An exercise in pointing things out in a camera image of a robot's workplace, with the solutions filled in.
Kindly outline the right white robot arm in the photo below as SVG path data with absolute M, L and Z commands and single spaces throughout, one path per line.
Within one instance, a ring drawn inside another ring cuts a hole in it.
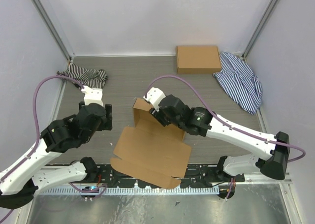
M 290 149 L 288 134 L 255 131 L 223 120 L 204 107 L 189 108 L 173 95 L 148 95 L 150 114 L 162 125 L 175 125 L 190 135 L 219 139 L 249 151 L 248 155 L 222 156 L 216 167 L 217 178 L 227 182 L 243 173 L 260 172 L 275 180 L 284 180 Z

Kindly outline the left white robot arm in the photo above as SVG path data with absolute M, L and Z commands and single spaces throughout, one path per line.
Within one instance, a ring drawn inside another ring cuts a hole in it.
M 99 169 L 91 157 L 50 172 L 41 169 L 68 150 L 88 143 L 95 132 L 111 129 L 111 104 L 81 102 L 77 114 L 53 121 L 42 131 L 38 143 L 0 173 L 0 206 L 14 210 L 53 187 L 79 181 L 95 182 Z

